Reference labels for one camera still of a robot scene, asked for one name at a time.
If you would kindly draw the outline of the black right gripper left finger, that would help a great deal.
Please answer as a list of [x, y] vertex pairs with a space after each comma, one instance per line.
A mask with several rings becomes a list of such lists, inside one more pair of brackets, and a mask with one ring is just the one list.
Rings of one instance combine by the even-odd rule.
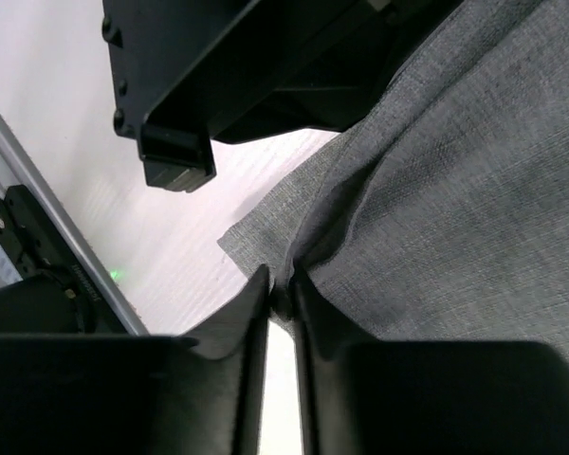
[[269, 272], [179, 337], [0, 336], [0, 454], [254, 454]]

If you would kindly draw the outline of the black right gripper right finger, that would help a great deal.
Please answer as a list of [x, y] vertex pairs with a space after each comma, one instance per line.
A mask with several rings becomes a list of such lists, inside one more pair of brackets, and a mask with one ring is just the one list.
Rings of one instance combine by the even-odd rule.
[[569, 454], [569, 364], [535, 341], [381, 341], [290, 283], [307, 454]]

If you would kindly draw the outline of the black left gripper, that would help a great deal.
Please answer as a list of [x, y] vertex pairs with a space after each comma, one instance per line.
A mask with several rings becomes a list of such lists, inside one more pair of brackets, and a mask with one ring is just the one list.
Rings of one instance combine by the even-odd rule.
[[213, 142], [342, 132], [455, 9], [452, 1], [107, 1], [117, 135], [146, 183], [192, 192]]

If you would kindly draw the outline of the grey cloth napkin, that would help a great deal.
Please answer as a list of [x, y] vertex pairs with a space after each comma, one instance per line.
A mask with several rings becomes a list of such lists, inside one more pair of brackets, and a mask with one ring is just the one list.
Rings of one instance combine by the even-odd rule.
[[569, 360], [569, 1], [465, 1], [370, 114], [220, 239], [280, 304], [303, 269], [382, 339], [536, 339]]

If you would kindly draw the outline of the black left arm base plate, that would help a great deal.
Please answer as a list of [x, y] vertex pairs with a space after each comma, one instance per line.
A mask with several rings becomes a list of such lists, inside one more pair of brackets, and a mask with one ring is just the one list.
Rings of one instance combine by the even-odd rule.
[[24, 185], [0, 196], [0, 251], [20, 277], [0, 287], [0, 334], [127, 332]]

